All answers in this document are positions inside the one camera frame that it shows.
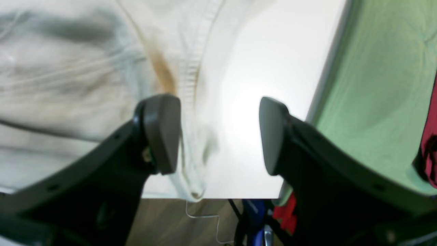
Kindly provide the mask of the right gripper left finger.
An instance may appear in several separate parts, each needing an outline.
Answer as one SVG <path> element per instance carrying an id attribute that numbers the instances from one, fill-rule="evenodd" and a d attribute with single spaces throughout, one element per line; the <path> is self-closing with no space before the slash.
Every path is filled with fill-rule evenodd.
<path id="1" fill-rule="evenodd" d="M 133 119 L 69 167 L 1 201 L 1 237 L 27 246 L 123 246 L 145 182 L 175 173 L 181 100 L 142 100 Z"/>

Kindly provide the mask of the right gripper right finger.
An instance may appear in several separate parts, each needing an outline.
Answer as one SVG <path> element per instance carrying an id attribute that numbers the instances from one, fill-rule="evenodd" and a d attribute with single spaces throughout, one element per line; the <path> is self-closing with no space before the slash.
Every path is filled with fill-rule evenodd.
<path id="1" fill-rule="evenodd" d="M 286 246 L 435 246 L 436 198 L 360 164 L 270 97 L 259 105 L 266 170 L 296 199 Z"/>

